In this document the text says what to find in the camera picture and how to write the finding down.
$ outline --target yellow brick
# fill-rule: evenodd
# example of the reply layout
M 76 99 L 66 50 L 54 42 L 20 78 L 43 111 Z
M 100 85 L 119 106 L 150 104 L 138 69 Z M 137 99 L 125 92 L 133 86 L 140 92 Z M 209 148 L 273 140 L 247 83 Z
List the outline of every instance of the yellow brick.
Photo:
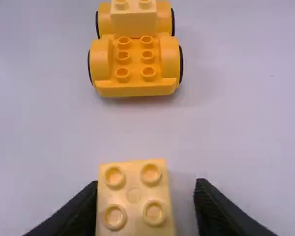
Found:
M 165 160 L 100 166 L 96 235 L 176 235 Z
M 140 39 L 104 35 L 93 41 L 90 73 L 104 97 L 169 95 L 179 86 L 177 39 L 168 33 Z
M 112 0 L 110 14 L 117 35 L 130 38 L 156 36 L 156 0 Z
M 102 37 L 104 34 L 115 34 L 116 32 L 114 32 L 114 28 L 113 28 L 113 22 L 112 22 L 112 18 L 111 18 L 111 3 L 110 2 L 101 2 L 99 4 L 99 8 L 98 8 L 98 27 L 99 27 L 99 34 L 100 37 Z M 157 32 L 167 32 L 170 35 L 172 34 L 172 12 L 171 12 L 171 3 L 168 0 L 157 0 L 156 1 L 156 8 L 157 8 Z M 139 23 L 137 20 L 135 20 L 134 22 L 130 22 L 131 24 L 134 23 L 135 25 L 135 29 L 137 29 L 137 24 Z M 120 35 L 123 36 L 128 36 L 125 33 L 123 33 L 122 31 L 125 30 L 125 26 L 122 25 L 122 22 L 120 22 L 121 24 L 121 28 L 119 29 L 119 33 Z M 149 34 L 148 32 L 142 32 L 141 33 L 137 33 L 136 34 L 141 34 L 141 35 L 145 35 L 145 34 Z

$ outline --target gray background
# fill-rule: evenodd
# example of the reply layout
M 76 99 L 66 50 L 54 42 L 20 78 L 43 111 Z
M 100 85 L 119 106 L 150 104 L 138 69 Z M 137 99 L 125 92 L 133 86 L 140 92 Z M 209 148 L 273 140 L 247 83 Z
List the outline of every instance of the gray background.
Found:
M 164 157 L 179 235 L 197 177 L 295 236 L 295 0 L 172 0 L 185 57 L 168 97 L 101 99 L 94 0 L 0 1 L 0 236 L 25 233 L 100 163 Z

